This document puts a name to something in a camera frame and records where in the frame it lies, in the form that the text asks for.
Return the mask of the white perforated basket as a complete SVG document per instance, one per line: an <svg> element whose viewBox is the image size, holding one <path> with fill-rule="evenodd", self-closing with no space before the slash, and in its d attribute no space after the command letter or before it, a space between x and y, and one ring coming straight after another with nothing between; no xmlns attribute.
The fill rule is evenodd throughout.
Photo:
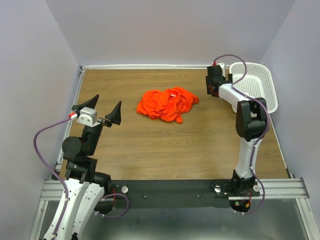
<svg viewBox="0 0 320 240"><path fill-rule="evenodd" d="M229 67L235 88L253 98L264 98L268 113L278 109L278 100L270 70L259 63L235 62Z"/></svg>

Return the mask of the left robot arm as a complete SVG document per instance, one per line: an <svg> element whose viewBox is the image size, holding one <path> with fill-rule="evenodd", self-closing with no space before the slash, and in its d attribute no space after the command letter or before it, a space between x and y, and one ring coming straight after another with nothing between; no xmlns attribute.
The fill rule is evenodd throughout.
<svg viewBox="0 0 320 240"><path fill-rule="evenodd" d="M58 177L63 187L62 196L45 240L78 240L91 214L101 198L107 197L112 188L111 176L96 171L97 159L93 158L103 127L121 124L122 103L118 102L111 113L99 118L95 109L99 96L73 105L64 124L76 122L84 126L81 136L69 136L62 142L62 157L67 161L65 179Z"/></svg>

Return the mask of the orange t-shirt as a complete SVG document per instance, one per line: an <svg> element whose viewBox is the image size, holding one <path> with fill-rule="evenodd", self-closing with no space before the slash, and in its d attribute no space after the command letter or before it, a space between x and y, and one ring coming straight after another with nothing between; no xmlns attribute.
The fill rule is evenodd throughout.
<svg viewBox="0 0 320 240"><path fill-rule="evenodd" d="M182 114L189 112L198 104L197 95L182 87L168 88L164 91L149 90L145 92L136 107L136 113L147 116L151 120L183 123Z"/></svg>

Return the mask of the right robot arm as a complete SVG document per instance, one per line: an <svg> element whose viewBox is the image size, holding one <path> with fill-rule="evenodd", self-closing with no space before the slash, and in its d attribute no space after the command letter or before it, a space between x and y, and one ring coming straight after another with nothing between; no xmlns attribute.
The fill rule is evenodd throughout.
<svg viewBox="0 0 320 240"><path fill-rule="evenodd" d="M261 97L253 98L236 89L232 82L232 74L226 79L220 65L207 67L205 81L208 95L236 105L235 129L240 137L240 151L227 190L241 196L247 190L251 190L256 182L258 149L270 127L266 100Z"/></svg>

